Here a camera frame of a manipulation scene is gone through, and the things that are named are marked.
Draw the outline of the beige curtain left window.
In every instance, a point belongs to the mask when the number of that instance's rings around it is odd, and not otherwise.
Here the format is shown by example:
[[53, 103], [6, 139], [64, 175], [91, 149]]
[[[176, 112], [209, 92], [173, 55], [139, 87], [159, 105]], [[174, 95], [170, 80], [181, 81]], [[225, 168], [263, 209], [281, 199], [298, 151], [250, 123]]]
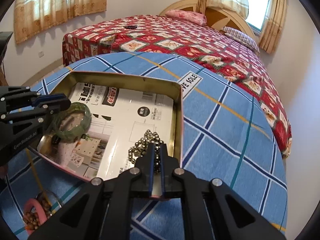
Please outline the beige curtain left window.
[[20, 44], [77, 16], [106, 11], [107, 0], [15, 0], [14, 35]]

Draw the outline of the purple plaid pillow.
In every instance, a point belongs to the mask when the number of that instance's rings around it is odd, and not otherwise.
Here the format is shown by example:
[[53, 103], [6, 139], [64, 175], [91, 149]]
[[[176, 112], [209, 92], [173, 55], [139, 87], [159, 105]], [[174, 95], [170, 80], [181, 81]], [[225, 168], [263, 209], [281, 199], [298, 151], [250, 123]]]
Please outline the purple plaid pillow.
[[257, 43], [255, 42], [255, 40], [253, 40], [253, 38], [251, 38], [247, 34], [241, 32], [237, 29], [231, 28], [231, 27], [223, 27], [222, 32], [226, 36], [228, 36], [228, 37], [236, 40], [237, 42], [241, 43], [242, 45], [246, 46], [247, 48], [249, 48], [253, 52], [255, 52], [257, 54], [260, 53], [259, 47], [258, 47]]

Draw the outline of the pink floral pillow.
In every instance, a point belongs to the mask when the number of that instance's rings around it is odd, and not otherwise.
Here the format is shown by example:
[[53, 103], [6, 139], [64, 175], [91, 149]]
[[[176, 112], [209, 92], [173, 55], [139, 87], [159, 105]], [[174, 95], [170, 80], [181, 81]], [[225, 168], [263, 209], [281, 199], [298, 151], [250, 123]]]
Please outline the pink floral pillow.
[[207, 24], [207, 18], [205, 15], [193, 11], [168, 10], [165, 13], [165, 16], [174, 19], [186, 20], [200, 26], [205, 26]]

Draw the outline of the window with white frame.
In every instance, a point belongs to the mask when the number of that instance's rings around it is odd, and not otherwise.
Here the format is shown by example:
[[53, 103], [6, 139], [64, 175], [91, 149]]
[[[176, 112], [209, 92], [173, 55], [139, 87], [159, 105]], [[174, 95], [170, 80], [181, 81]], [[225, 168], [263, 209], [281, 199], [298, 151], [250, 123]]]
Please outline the window with white frame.
[[256, 35], [260, 35], [262, 31], [269, 1], [270, 0], [248, 0], [249, 13], [246, 22]]

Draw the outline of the beige curtain right side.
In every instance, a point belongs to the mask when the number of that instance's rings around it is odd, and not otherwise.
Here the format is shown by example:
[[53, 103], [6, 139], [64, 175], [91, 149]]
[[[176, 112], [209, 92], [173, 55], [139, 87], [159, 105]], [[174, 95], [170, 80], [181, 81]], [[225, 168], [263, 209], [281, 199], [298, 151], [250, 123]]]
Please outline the beige curtain right side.
[[268, 54], [273, 54], [278, 48], [286, 15], [287, 0], [269, 1], [259, 40], [259, 47]]

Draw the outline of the green jade bangle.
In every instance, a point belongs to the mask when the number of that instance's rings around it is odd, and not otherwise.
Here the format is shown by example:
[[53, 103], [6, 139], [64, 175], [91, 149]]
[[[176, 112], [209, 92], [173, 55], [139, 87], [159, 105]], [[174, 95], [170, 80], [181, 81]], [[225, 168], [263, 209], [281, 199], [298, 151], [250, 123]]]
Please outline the green jade bangle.
[[55, 116], [52, 128], [62, 140], [74, 141], [88, 131], [91, 119], [89, 108], [83, 103], [74, 102], [69, 109]]

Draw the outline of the thin silver bangle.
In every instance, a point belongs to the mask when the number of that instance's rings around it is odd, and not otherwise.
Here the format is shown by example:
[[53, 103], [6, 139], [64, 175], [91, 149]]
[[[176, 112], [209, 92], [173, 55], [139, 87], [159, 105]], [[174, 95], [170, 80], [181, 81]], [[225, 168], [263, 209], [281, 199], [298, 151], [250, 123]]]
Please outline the thin silver bangle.
[[43, 190], [39, 192], [36, 195], [36, 200], [39, 203], [46, 201], [50, 205], [52, 211], [56, 211], [62, 207], [62, 203], [60, 202], [58, 196], [50, 190]]

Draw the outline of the blue plaid tablecloth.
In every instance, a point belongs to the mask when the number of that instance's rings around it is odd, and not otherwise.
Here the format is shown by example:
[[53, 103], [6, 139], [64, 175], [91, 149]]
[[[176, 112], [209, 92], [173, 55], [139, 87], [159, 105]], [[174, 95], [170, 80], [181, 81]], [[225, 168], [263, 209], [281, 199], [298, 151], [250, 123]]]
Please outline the blue plaid tablecloth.
[[[48, 94], [71, 70], [178, 81], [184, 96], [182, 167], [201, 179], [222, 179], [285, 234], [285, 168], [270, 118], [265, 118], [251, 94], [182, 56], [143, 52], [80, 60], [45, 77], [31, 89]], [[1, 189], [1, 214], [19, 239], [28, 238], [22, 210], [25, 202], [41, 191], [36, 178], [63, 204], [83, 184], [30, 151], [22, 151], [12, 159]], [[184, 239], [181, 215], [178, 199], [135, 200], [130, 239]]]

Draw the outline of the cream wooden headboard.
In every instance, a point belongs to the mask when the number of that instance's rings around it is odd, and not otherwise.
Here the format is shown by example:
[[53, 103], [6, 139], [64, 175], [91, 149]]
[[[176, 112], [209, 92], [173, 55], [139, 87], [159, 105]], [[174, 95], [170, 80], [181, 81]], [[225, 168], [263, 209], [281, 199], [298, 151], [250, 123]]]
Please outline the cream wooden headboard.
[[[184, 11], [196, 11], [197, 0], [180, 0], [166, 7], [160, 12], [160, 16], [164, 16], [169, 10], [184, 10]], [[219, 9], [219, 8], [206, 8], [205, 16], [207, 18], [207, 25], [213, 29], [221, 30], [223, 27], [231, 27], [237, 29], [258, 43], [252, 28], [249, 24], [236, 12]]]

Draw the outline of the red patterned bedspread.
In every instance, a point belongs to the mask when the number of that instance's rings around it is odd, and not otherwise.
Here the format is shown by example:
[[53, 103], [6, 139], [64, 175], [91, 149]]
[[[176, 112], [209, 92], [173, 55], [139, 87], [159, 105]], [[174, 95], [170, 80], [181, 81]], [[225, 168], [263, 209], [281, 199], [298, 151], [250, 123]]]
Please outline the red patterned bedspread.
[[[125, 29], [136, 25], [137, 29]], [[283, 158], [291, 153], [291, 124], [259, 56], [208, 26], [165, 16], [137, 15], [88, 25], [62, 40], [63, 65], [99, 54], [153, 52], [183, 56], [233, 82], [260, 103]]]

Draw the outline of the printed paper sheet in tin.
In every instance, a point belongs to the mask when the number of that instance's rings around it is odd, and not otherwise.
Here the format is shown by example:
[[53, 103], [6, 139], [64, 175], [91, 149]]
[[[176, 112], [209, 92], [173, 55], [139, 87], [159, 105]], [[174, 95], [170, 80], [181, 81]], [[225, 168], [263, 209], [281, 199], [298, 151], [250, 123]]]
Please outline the printed paper sheet in tin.
[[166, 95], [77, 83], [69, 98], [85, 104], [92, 117], [81, 138], [57, 147], [57, 163], [74, 175], [115, 178], [133, 166], [135, 143], [146, 141], [146, 131], [170, 140], [174, 101]]

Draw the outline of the pink bangle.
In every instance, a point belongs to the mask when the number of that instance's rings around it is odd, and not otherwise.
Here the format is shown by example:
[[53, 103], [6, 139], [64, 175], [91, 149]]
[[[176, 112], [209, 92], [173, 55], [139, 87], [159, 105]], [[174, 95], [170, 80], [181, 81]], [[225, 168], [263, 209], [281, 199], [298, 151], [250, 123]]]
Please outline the pink bangle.
[[39, 203], [35, 198], [29, 199], [23, 211], [23, 222], [25, 230], [29, 234], [37, 230], [44, 222], [52, 216], [50, 205], [43, 201]]

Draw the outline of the pink metal tin box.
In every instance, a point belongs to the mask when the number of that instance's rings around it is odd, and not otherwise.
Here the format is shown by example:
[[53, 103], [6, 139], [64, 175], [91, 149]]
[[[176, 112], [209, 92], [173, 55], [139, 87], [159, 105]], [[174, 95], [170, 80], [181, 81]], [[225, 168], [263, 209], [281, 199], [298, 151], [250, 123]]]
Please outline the pink metal tin box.
[[146, 147], [146, 132], [182, 159], [183, 93], [170, 80], [73, 71], [54, 83], [51, 94], [65, 94], [73, 106], [30, 147], [61, 171], [89, 181], [109, 180], [132, 168]]

